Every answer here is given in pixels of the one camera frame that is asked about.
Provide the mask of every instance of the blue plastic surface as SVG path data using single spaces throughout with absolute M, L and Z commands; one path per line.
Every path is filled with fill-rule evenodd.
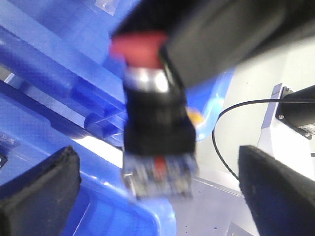
M 234 69 L 230 69 L 215 78 L 187 89 L 188 107 L 197 109 L 204 119 L 196 126 L 197 141 L 209 136 L 214 129 L 233 74 Z
M 129 198 L 120 181 L 120 168 L 70 138 L 91 134 L 2 81 L 0 124 L 0 152 L 8 159 L 0 170 L 0 185 L 62 147 L 71 145 L 79 154 L 81 190 L 63 236 L 176 235 L 168 200 Z
M 123 145 L 123 62 L 108 56 L 110 34 L 139 0 L 120 0 L 112 16 L 95 0 L 0 0 L 0 64 L 10 84 L 95 136 Z M 213 128 L 231 73 L 188 89 L 189 106 Z

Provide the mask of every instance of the white surface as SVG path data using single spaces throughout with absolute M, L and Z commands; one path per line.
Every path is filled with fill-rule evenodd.
M 303 40 L 260 55 L 236 68 L 223 108 L 239 102 L 270 98 L 274 85 L 286 83 L 294 90 L 315 84 L 315 38 Z M 258 143 L 267 104 L 249 105 L 223 116 L 216 128 L 219 150 L 230 167 L 238 173 L 238 148 Z M 220 162 L 211 137 L 197 145 L 200 177 L 218 182 L 207 170 L 228 171 Z
M 281 84 L 275 86 L 271 98 L 280 98 L 282 90 Z M 310 155 L 309 140 L 276 119 L 277 107 L 277 103 L 268 105 L 258 148 L 296 172 L 314 180 L 313 157 Z
M 178 236 L 258 235 L 244 198 L 220 187 L 196 179 L 192 200 L 171 201 Z

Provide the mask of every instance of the blue plastic container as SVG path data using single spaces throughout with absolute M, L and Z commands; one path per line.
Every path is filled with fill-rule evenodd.
M 95 0 L 0 1 L 0 64 L 15 74 L 8 82 L 16 89 L 121 147 L 125 65 L 109 57 L 108 47 L 110 34 L 139 0 L 100 1 L 118 2 L 115 14 Z M 231 76 L 188 88 L 189 106 L 205 118 L 198 140 L 212 131 Z
M 0 64 L 13 72 L 9 85 L 0 82 L 0 152 L 8 157 L 0 184 L 72 145 L 83 182 L 64 236 L 176 235 L 168 200 L 129 199 L 120 168 L 74 141 L 123 143 L 125 65 L 108 56 L 108 46 L 138 1 L 119 0 L 113 15 L 95 0 L 0 0 Z M 188 105 L 204 117 L 199 140 L 212 131 L 231 77 L 187 90 Z
M 120 168 L 74 141 L 90 133 L 2 81 L 0 124 L 0 153 L 8 159 L 0 169 L 0 185 L 62 147 L 71 145 L 79 154 L 81 190 L 63 236 L 176 235 L 167 199 L 139 202 L 128 197 Z

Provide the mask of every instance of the sticker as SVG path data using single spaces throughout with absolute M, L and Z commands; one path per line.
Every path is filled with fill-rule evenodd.
M 95 6 L 113 16 L 117 9 L 118 3 L 119 0 L 96 0 Z

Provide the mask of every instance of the black cable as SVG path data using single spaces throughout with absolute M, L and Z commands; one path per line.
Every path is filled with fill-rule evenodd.
M 215 127 L 212 131 L 212 143 L 213 146 L 216 150 L 217 155 L 219 156 L 220 161 L 223 163 L 223 165 L 227 168 L 227 170 L 237 179 L 239 180 L 238 176 L 233 172 L 233 170 L 229 167 L 229 165 L 226 163 L 226 161 L 224 160 L 224 158 L 222 157 L 218 146 L 217 146 L 217 142 L 216 142 L 216 138 L 215 138 L 215 129 L 216 129 L 216 125 L 219 121 L 219 119 L 227 112 L 238 108 L 238 107 L 242 107 L 242 106 L 247 106 L 250 104 L 259 104 L 259 103 L 309 103 L 309 104 L 315 104 L 315 99 L 261 99 L 261 100 L 253 100 L 253 101 L 247 101 L 247 102 L 242 102 L 242 103 L 238 103 L 236 105 L 233 105 L 227 109 L 225 109 L 224 111 L 222 111 L 219 114 L 218 120 L 215 124 Z

